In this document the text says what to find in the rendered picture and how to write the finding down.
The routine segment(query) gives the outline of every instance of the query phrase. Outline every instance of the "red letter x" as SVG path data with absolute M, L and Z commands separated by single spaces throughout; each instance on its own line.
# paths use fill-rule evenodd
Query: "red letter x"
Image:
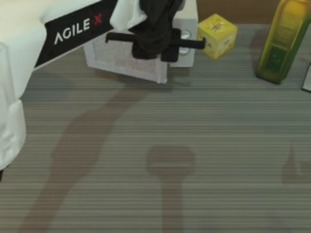
M 95 19 L 94 25 L 97 25 L 97 24 L 101 23 L 102 22 L 102 14 L 94 16 L 94 19 Z

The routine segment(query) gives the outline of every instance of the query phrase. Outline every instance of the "yellow dice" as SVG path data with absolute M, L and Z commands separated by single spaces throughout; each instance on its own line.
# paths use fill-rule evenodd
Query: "yellow dice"
M 238 27 L 218 14 L 199 23 L 197 39 L 206 39 L 203 53 L 212 59 L 217 59 L 233 48 Z

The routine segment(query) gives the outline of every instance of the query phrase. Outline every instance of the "green bottle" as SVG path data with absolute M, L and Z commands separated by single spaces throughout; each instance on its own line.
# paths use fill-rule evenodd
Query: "green bottle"
M 310 9 L 311 0 L 281 0 L 259 59 L 259 78 L 284 82 L 309 27 Z

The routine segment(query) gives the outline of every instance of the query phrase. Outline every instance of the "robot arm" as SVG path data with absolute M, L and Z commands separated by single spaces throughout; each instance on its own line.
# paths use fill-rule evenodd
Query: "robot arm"
M 2 0 L 0 1 L 0 171 L 17 157 L 26 137 L 20 97 L 34 70 L 110 30 L 107 41 L 133 43 L 133 57 L 176 62 L 183 41 L 172 20 L 185 0 Z

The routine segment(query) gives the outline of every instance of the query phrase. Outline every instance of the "tabletop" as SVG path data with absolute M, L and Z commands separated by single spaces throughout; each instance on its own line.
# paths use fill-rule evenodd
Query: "tabletop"
M 268 26 L 238 27 L 167 84 L 88 68 L 83 50 L 34 72 L 0 232 L 309 233 L 311 45 L 274 85 L 254 75 Z

